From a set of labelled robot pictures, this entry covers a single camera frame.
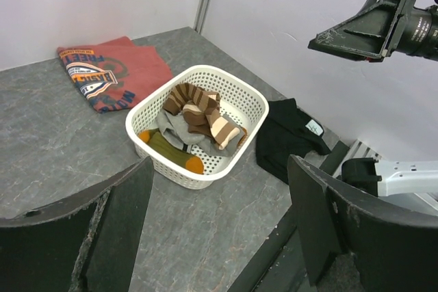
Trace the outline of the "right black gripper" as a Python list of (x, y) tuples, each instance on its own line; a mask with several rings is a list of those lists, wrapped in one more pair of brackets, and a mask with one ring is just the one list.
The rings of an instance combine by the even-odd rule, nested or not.
[(412, 32), (416, 0), (367, 0), (351, 18), (323, 31), (308, 48), (352, 61), (381, 62)]

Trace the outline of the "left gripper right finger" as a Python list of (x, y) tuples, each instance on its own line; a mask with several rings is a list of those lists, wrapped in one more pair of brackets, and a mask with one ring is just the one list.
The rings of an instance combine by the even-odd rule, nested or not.
[(385, 202), (296, 155), (287, 171), (311, 285), (350, 253), (365, 291), (437, 290), (437, 216)]

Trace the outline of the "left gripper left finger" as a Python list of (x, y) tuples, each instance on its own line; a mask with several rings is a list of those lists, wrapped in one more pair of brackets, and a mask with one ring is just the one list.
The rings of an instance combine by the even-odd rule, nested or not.
[(2, 291), (128, 291), (153, 186), (150, 158), (1, 219)]

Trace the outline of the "brown striped sock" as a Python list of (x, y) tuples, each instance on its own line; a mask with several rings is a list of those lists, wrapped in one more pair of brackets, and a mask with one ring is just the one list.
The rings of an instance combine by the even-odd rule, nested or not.
[(219, 150), (224, 150), (231, 140), (239, 135), (240, 129), (217, 109), (205, 113), (193, 102), (183, 107), (183, 117), (189, 125), (190, 133), (199, 133), (215, 141)]
[(191, 83), (180, 83), (173, 87), (163, 109), (174, 116), (182, 113), (185, 121), (194, 126), (211, 126), (220, 117), (216, 96)]

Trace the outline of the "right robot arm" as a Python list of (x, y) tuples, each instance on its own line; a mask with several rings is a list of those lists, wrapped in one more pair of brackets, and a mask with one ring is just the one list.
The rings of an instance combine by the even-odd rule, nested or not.
[[(437, 5), (417, 0), (366, 0), (352, 17), (309, 41), (311, 50), (360, 62), (382, 62), (392, 53), (437, 60)], [(342, 180), (376, 196), (437, 192), (437, 162), (349, 159)]]

